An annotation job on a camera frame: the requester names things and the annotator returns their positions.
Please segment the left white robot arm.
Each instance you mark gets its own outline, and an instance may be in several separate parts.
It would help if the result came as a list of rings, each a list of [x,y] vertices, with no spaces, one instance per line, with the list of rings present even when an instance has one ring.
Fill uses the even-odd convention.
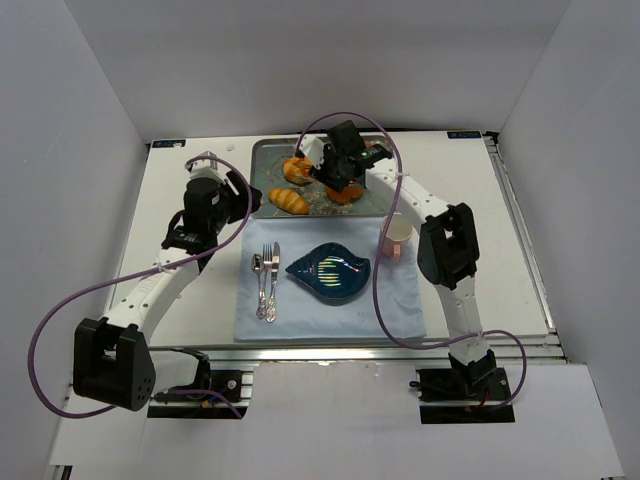
[[[159,392],[196,395],[210,387],[205,354],[185,348],[152,351],[149,341],[182,291],[205,269],[222,228],[257,211],[261,197],[234,172],[225,179],[188,181],[183,208],[169,222],[151,273],[100,319],[84,319],[76,327],[76,395],[138,411]]]

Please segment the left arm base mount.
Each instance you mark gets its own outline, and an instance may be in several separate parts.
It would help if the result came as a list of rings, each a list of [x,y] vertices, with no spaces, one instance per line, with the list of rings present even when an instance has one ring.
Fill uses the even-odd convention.
[[[172,387],[155,394],[148,406],[150,419],[241,420],[252,394],[253,373],[212,370],[199,389]]]

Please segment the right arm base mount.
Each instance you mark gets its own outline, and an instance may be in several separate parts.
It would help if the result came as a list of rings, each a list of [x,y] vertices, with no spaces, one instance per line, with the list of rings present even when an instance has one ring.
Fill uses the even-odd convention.
[[[469,387],[452,369],[428,368],[416,371],[409,389],[418,396],[423,425],[470,425],[514,423],[511,405],[497,408],[511,396],[503,368]]]

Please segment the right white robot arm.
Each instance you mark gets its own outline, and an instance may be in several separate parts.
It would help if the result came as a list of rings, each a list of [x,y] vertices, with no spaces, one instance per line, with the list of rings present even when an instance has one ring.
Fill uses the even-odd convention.
[[[439,296],[449,339],[451,367],[473,384],[496,369],[476,301],[479,245],[471,208],[435,197],[404,170],[400,152],[388,134],[388,147],[367,144],[358,128],[344,121],[326,138],[303,133],[295,154],[311,161],[310,176],[341,192],[352,181],[390,203],[419,235],[417,266]]]

